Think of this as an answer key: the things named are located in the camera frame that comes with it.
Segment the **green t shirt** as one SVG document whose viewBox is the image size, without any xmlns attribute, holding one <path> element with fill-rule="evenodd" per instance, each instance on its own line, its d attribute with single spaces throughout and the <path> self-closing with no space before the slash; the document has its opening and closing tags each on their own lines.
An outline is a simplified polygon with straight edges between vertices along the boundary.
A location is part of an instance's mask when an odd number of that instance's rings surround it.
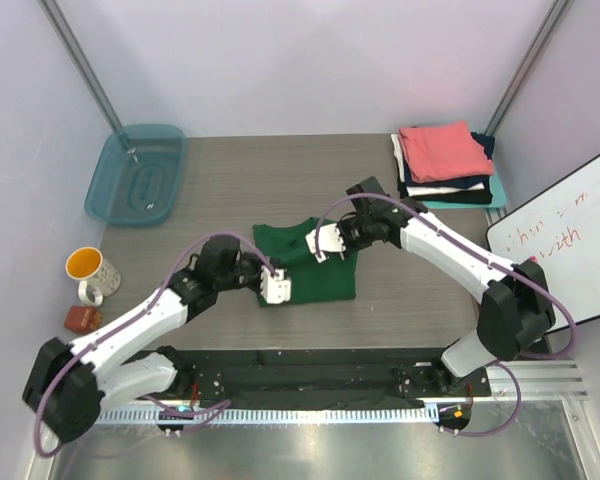
<svg viewBox="0 0 600 480">
<path fill-rule="evenodd" d="M 357 255 L 344 259 L 336 255 L 318 263 L 305 239 L 317 223 L 317 217 L 309 217 L 295 226 L 253 225 L 255 245 L 286 270 L 291 279 L 291 304 L 354 300 Z"/>
</svg>

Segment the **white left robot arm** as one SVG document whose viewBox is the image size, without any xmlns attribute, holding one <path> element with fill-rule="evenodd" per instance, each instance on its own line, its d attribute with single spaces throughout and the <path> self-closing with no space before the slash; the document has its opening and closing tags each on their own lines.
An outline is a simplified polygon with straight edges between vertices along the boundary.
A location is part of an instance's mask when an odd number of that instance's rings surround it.
<svg viewBox="0 0 600 480">
<path fill-rule="evenodd" d="M 86 336 L 65 343 L 54 337 L 38 350 L 22 400 L 34 412 L 36 452 L 41 430 L 60 444 L 81 437 L 99 416 L 105 377 L 160 336 L 212 307 L 220 293 L 281 278 L 275 264 L 243 236 L 221 231 L 193 242 L 151 295 L 127 313 Z"/>
</svg>

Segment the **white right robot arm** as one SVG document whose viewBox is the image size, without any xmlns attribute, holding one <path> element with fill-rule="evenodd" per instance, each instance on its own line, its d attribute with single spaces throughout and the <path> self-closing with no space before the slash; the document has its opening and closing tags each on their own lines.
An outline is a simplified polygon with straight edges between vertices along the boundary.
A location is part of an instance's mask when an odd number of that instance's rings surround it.
<svg viewBox="0 0 600 480">
<path fill-rule="evenodd" d="M 440 393 L 457 393 L 471 374 L 494 361 L 516 359 L 554 326 L 546 276 L 536 262 L 491 255 L 423 204 L 391 198 L 375 177 L 347 194 L 354 213 L 337 223 L 344 254 L 376 241 L 390 243 L 439 268 L 479 304 L 476 327 L 432 362 L 431 380 Z"/>
</svg>

